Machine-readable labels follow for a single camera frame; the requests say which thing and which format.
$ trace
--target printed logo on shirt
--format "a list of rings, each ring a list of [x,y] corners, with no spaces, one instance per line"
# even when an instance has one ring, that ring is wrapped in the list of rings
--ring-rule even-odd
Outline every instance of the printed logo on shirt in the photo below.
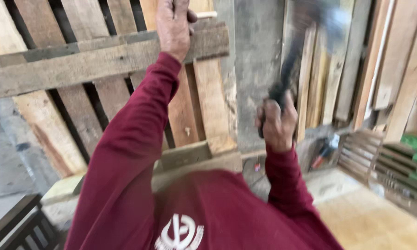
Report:
[[[168,229],[173,222],[173,238],[168,235]],[[188,234],[181,240],[181,235]],[[196,229],[195,221],[185,214],[182,215],[179,222],[179,215],[173,214],[164,229],[162,229],[161,235],[155,242],[155,248],[157,250],[196,250],[201,243],[202,236],[204,235],[204,226],[199,225]]]

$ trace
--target man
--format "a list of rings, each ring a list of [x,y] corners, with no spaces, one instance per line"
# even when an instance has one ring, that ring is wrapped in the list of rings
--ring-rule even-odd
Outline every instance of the man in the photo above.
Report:
[[[281,112],[265,113],[268,204],[241,174],[194,172],[153,196],[153,163],[161,156],[167,105],[189,47],[189,0],[159,0],[157,62],[106,128],[89,164],[67,250],[78,249],[341,249],[312,206],[292,136],[297,114],[290,95]]]

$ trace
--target dark wooden chair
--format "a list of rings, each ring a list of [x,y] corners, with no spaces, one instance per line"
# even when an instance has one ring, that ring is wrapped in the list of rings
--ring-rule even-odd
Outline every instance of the dark wooden chair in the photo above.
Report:
[[[40,199],[38,194],[26,195],[0,219],[0,242],[23,221],[0,250],[52,250],[57,246],[59,233],[42,212]]]

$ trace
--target right hand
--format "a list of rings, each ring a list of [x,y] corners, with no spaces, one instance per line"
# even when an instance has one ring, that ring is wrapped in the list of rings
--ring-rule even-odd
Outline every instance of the right hand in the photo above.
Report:
[[[198,20],[188,9],[190,0],[159,0],[156,29],[161,41],[161,51],[183,62],[190,49],[189,22]]]
[[[293,133],[298,121],[298,113],[293,105],[293,97],[290,90],[286,92],[285,110],[275,100],[264,100],[264,104],[258,107],[255,126],[260,128],[262,117],[265,114],[263,134],[266,144],[271,146],[273,152],[283,153],[291,150],[293,146]]]

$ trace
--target maroon long-sleeve shirt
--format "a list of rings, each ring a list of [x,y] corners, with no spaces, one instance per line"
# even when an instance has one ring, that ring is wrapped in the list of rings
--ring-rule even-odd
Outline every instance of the maroon long-sleeve shirt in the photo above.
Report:
[[[191,173],[154,196],[167,105],[180,63],[166,53],[147,69],[94,151],[67,250],[342,249],[321,222],[296,152],[267,148],[268,203],[241,174]]]

